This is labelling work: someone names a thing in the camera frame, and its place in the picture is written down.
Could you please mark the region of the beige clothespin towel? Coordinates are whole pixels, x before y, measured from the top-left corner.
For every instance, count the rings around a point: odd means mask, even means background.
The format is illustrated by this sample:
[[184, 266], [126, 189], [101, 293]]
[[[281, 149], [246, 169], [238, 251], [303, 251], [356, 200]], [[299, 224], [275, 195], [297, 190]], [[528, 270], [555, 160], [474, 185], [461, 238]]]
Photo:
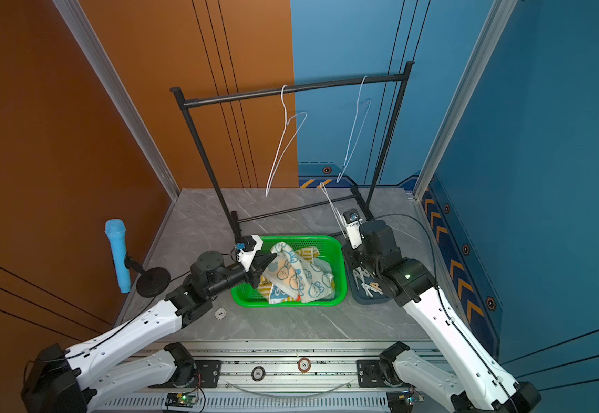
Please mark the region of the beige clothespin towel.
[[361, 284], [365, 282], [365, 276], [361, 272], [361, 268], [356, 268], [352, 271], [354, 285], [357, 290], [360, 289]]
[[372, 287], [370, 285], [364, 285], [362, 287], [362, 289], [363, 289], [363, 291], [365, 292], [365, 294], [369, 298], [372, 298], [373, 294], [382, 294], [382, 291], [378, 287]]

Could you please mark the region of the white wire hanger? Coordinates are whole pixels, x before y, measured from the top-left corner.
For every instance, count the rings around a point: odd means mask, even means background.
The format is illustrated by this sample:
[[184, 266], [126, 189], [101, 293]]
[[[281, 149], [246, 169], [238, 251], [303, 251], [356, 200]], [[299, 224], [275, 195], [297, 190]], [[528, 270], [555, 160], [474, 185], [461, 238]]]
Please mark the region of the white wire hanger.
[[322, 191], [322, 193], [324, 194], [324, 196], [326, 197], [329, 205], [330, 205], [330, 209], [335, 217], [335, 220], [337, 221], [337, 225], [339, 227], [339, 230], [341, 232], [341, 234], [347, 239], [348, 236], [346, 234], [346, 223], [344, 220], [344, 217], [342, 217], [342, 214], [340, 213], [340, 211], [338, 210], [338, 208], [334, 205], [334, 202], [332, 201], [332, 199], [329, 196], [329, 193], [325, 187], [325, 182], [321, 182], [318, 185], [318, 189], [320, 189]]
[[[283, 123], [282, 133], [279, 138], [278, 146], [275, 151], [275, 158], [273, 159], [273, 163], [270, 167], [270, 171], [268, 174], [268, 180], [267, 180], [266, 186], [265, 186], [265, 196], [266, 197], [268, 197], [269, 192], [272, 188], [273, 181], [275, 180], [275, 176], [280, 167], [281, 161], [283, 160], [285, 154], [287, 153], [290, 145], [297, 138], [299, 131], [304, 126], [304, 124], [306, 123], [306, 120], [308, 118], [308, 113], [306, 111], [296, 112], [292, 116], [289, 115], [288, 108], [287, 108], [286, 101], [285, 101], [286, 90], [288, 87], [289, 87], [288, 84], [284, 84], [280, 89], [280, 103], [283, 108], [284, 123]], [[292, 137], [290, 137], [289, 140], [286, 140], [287, 132], [290, 129], [290, 125], [293, 121], [299, 122], [299, 125], [297, 125], [295, 127], [294, 132], [292, 133]]]
[[336, 183], [339, 183], [346, 175], [347, 169], [349, 168], [349, 165], [352, 161], [352, 158], [354, 157], [354, 153], [361, 139], [361, 134], [363, 132], [364, 126], [366, 125], [366, 120], [368, 119], [368, 114], [371, 106], [371, 99], [362, 99], [363, 88], [367, 80], [367, 76], [363, 77], [358, 89], [357, 99], [355, 101], [354, 120], [350, 129], [349, 139], [346, 146], [342, 168], [340, 169], [340, 172], [337, 175], [337, 180], [335, 180]]

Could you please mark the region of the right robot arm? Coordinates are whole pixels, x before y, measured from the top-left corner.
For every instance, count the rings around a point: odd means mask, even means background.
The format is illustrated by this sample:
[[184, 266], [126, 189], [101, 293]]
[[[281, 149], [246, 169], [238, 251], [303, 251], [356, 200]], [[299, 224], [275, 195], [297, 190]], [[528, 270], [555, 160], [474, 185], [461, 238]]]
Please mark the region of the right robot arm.
[[380, 354], [380, 372], [390, 385], [413, 385], [449, 412], [530, 412], [541, 396], [498, 364], [470, 332], [423, 263], [402, 256], [383, 220], [345, 225], [343, 254], [352, 269], [366, 270], [387, 297], [413, 318], [446, 359], [450, 372], [422, 360], [396, 342]]

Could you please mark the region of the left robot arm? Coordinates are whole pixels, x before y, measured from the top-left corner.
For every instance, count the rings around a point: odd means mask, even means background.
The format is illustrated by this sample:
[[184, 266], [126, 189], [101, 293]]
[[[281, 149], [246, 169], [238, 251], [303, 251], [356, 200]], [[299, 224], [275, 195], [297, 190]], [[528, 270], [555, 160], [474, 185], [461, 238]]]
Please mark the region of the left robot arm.
[[237, 262], [227, 266], [220, 253], [206, 251], [182, 285], [141, 315], [68, 349], [54, 344], [42, 350], [20, 393], [25, 409], [92, 412], [144, 387], [191, 381], [194, 359], [181, 344], [170, 344], [140, 361], [129, 358], [209, 313], [221, 292], [259, 282], [275, 258], [273, 253], [241, 252]]

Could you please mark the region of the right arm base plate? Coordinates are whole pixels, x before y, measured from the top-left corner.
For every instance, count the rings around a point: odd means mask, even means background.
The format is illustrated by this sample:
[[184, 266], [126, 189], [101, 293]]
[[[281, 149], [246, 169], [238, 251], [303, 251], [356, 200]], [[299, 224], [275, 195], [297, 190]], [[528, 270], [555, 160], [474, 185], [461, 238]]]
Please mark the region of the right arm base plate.
[[382, 368], [381, 360], [363, 359], [356, 361], [356, 377], [358, 386], [361, 388], [399, 388], [415, 390], [410, 383], [402, 382], [398, 378], [392, 378], [387, 368]]

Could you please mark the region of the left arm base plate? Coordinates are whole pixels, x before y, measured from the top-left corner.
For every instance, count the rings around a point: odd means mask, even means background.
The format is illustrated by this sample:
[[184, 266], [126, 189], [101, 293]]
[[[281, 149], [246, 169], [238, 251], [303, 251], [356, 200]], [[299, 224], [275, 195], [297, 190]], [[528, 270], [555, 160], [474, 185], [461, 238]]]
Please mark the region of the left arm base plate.
[[221, 368], [222, 361], [220, 360], [195, 361], [193, 364], [178, 367], [168, 381], [161, 385], [151, 385], [151, 388], [187, 388], [189, 390], [197, 387], [216, 388]]

